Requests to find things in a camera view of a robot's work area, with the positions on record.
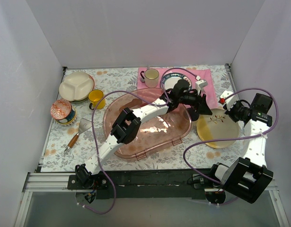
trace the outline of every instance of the transparent pink tray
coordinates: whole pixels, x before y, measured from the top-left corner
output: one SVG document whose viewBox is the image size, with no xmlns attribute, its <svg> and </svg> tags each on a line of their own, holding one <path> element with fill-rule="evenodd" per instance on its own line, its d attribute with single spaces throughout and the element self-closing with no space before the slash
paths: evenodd
<svg viewBox="0 0 291 227">
<path fill-rule="evenodd" d="M 161 88 L 144 88 L 133 91 L 149 102 L 155 101 L 162 94 Z M 140 108 L 147 103 L 130 95 L 125 94 L 113 101 L 107 108 L 103 117 L 104 134 L 107 135 L 119 113 L 126 107 L 131 110 Z M 192 121 L 184 105 L 180 104 L 176 110 L 165 115 L 155 117 L 145 122 L 139 128 L 136 138 L 129 144 L 122 146 L 115 154 L 118 157 L 130 160 L 140 160 L 150 154 L 165 148 L 182 143 L 192 128 Z"/>
</svg>

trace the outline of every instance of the pink napkin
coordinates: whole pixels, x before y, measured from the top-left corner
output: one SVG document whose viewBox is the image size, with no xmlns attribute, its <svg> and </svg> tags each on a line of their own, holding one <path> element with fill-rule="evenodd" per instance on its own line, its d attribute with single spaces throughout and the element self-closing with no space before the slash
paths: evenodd
<svg viewBox="0 0 291 227">
<path fill-rule="evenodd" d="M 145 83 L 142 83 L 140 81 L 140 72 L 141 71 L 146 71 L 147 68 L 139 68 L 138 69 L 138 78 L 137 78 L 137 88 L 138 89 L 142 89 L 142 88 L 147 88 L 147 86 L 145 85 Z M 155 68 L 156 70 L 158 70 L 159 72 L 159 82 L 157 87 L 160 87 L 160 81 L 161 81 L 161 76 L 162 74 L 167 70 L 167 69 L 162 69 L 162 68 Z M 213 82 L 212 82 L 212 75 L 211 75 L 211 70 L 189 70 L 191 71 L 193 74 L 196 74 L 198 76 L 201 77 L 201 79 L 205 79 L 208 83 L 208 85 L 204 88 L 204 94 L 206 94 L 206 102 L 207 105 L 209 106 L 210 109 L 213 108 L 217 108 L 218 107 L 218 102 L 217 102 L 217 98 L 216 98 L 216 93 L 215 93 L 215 89 L 213 87 Z M 168 73 L 171 72 L 177 72 L 177 73 L 182 73 L 183 75 L 186 75 L 187 77 L 190 78 L 193 88 L 195 88 L 195 82 L 197 81 L 196 78 L 191 75 L 190 73 L 184 71 L 184 70 L 171 70 Z"/>
</svg>

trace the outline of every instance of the yellow plate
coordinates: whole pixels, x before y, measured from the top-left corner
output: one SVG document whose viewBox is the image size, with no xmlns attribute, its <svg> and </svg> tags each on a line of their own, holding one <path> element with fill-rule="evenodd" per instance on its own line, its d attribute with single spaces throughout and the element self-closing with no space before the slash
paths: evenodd
<svg viewBox="0 0 291 227">
<path fill-rule="evenodd" d="M 197 121 L 197 133 L 202 141 L 213 139 L 234 138 L 239 136 L 240 127 L 233 122 L 223 109 L 212 109 L 212 116 L 200 115 Z M 234 141 L 206 143 L 212 148 L 226 148 Z"/>
</svg>

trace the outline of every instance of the cable tie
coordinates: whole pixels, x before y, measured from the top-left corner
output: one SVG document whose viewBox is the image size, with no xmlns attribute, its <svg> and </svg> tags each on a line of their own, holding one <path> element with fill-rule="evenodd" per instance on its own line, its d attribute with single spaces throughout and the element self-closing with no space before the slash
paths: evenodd
<svg viewBox="0 0 291 227">
<path fill-rule="evenodd" d="M 260 131 L 259 133 L 261 134 L 261 136 L 262 136 L 264 139 L 267 139 L 267 138 L 268 138 L 267 135 L 266 135 L 266 134 L 263 134 L 262 131 Z"/>
</svg>

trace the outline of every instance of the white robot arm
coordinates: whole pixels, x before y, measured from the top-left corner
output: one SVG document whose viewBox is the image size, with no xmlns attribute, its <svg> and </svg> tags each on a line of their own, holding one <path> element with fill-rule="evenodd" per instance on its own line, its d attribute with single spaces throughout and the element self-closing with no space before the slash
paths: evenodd
<svg viewBox="0 0 291 227">
<path fill-rule="evenodd" d="M 158 98 L 153 104 L 164 105 L 166 102 Z M 133 110 L 133 114 L 140 119 L 141 124 L 147 122 L 148 120 L 166 114 L 168 112 L 168 106 L 157 107 L 154 105 L 146 105 L 138 109 Z M 124 143 L 118 143 L 118 139 L 113 134 L 110 134 L 104 144 L 99 148 L 100 162 L 104 164 L 116 150 L 118 150 Z M 85 162 L 85 167 L 87 171 L 91 174 L 98 174 L 100 172 L 100 167 L 98 165 L 97 154 L 93 155 L 89 160 Z"/>
<path fill-rule="evenodd" d="M 188 87 L 187 81 L 179 80 L 173 89 L 167 90 L 169 103 L 165 106 L 156 106 L 167 103 L 167 98 L 163 94 L 153 102 L 154 105 L 146 105 L 134 110 L 125 108 L 113 124 L 111 134 L 99 148 L 100 163 L 104 164 L 117 149 L 130 143 L 136 137 L 142 123 L 176 109 L 179 103 L 191 105 L 190 115 L 211 115 L 212 112 L 206 104 L 206 95 L 201 95 L 196 90 L 188 91 Z M 235 122 L 243 121 L 245 123 L 246 136 L 262 134 L 269 129 L 272 123 L 271 117 L 267 115 L 267 111 L 272 105 L 270 97 L 257 93 L 250 107 L 245 107 L 241 103 L 243 100 L 238 100 L 235 96 L 227 98 L 231 94 L 232 92 L 225 91 L 220 96 L 220 100 L 225 104 L 223 107 L 225 114 Z M 211 177 L 220 180 L 222 189 L 250 203 L 256 201 L 273 178 L 273 173 L 266 169 L 266 139 L 266 135 L 262 134 L 261 137 L 246 140 L 242 157 L 238 158 L 230 167 L 221 163 L 213 165 Z M 97 154 L 93 155 L 85 164 L 76 166 L 75 172 L 82 185 L 88 181 L 91 175 L 98 174 L 100 168 Z M 254 179 L 244 178 L 246 172 L 252 173 Z"/>
</svg>

